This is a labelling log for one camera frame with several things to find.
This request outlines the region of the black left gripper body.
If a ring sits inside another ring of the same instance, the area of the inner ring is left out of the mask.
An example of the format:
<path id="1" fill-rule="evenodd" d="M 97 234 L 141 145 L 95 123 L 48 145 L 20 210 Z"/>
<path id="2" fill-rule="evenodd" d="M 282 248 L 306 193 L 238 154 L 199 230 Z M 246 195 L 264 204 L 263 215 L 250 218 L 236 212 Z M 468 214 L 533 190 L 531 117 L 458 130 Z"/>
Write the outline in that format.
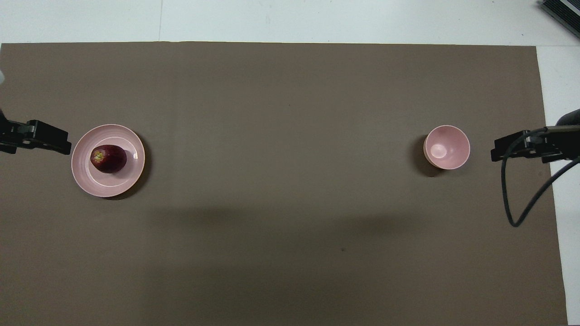
<path id="1" fill-rule="evenodd" d="M 8 120 L 0 110 L 0 150 L 4 153 L 15 154 L 17 148 L 29 149 L 24 142 L 24 136 L 29 130 L 29 124 Z"/>

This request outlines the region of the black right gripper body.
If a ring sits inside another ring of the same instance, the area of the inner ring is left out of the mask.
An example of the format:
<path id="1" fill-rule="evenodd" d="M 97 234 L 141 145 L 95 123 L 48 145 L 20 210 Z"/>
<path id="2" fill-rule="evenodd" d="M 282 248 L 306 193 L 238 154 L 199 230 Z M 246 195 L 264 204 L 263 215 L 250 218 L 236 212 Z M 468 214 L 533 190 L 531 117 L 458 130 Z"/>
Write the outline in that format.
<path id="1" fill-rule="evenodd" d="M 559 160 L 574 160 L 580 154 L 580 126 L 547 126 L 533 130 L 525 142 L 534 152 L 531 157 L 540 157 L 542 163 Z"/>

